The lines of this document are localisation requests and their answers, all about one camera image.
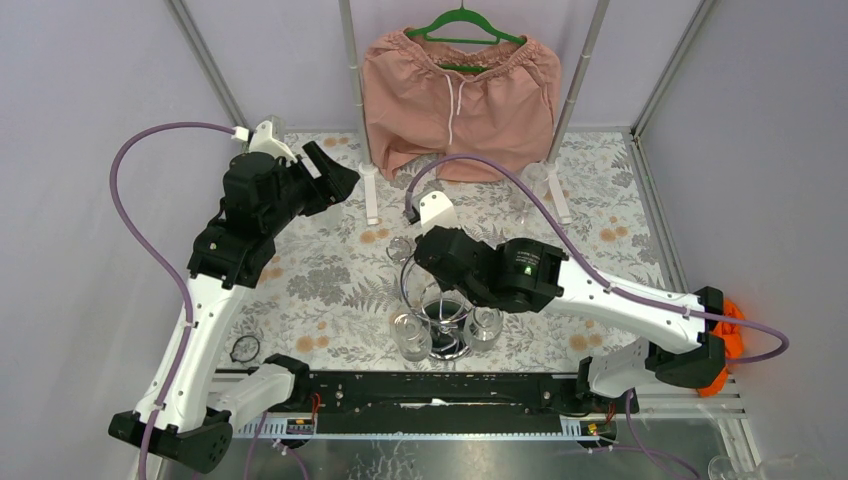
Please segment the chrome wine glass rack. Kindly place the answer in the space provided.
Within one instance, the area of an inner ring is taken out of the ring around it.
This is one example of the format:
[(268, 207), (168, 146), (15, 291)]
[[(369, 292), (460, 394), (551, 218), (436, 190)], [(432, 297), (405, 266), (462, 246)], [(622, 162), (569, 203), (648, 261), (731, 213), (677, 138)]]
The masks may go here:
[(429, 327), (432, 348), (428, 358), (453, 361), (469, 354), (471, 348), (462, 334), (465, 320), (472, 311), (468, 301), (455, 291), (442, 291), (434, 277), (415, 263), (411, 239), (391, 239), (386, 252), (400, 265), (401, 312), (398, 315), (412, 314)]

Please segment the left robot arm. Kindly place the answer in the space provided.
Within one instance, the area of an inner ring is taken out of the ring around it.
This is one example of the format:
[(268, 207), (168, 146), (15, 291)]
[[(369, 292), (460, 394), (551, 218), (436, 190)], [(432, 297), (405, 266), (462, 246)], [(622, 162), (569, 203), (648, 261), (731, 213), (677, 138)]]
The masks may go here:
[(207, 474), (254, 418), (280, 405), (312, 409), (309, 366), (282, 354), (224, 392), (210, 388), (235, 313), (275, 255), (277, 235), (295, 218), (347, 200), (359, 179), (315, 142), (293, 158), (257, 151), (232, 159), (218, 214), (194, 241), (188, 275), (177, 280), (183, 308), (166, 353), (136, 407), (114, 415), (110, 436), (142, 456)]

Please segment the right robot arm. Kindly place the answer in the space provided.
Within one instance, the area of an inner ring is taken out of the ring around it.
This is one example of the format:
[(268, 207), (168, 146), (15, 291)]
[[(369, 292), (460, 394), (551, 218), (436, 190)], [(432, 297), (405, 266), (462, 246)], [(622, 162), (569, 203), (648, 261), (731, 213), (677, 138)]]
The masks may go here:
[(649, 383), (709, 387), (726, 367), (724, 341), (710, 332), (695, 294), (596, 280), (552, 245), (518, 238), (491, 247), (460, 228), (433, 227), (417, 238), (413, 258), (441, 290), (476, 307), (582, 316), (636, 335), (611, 354), (582, 360), (573, 396), (583, 410), (597, 412)]

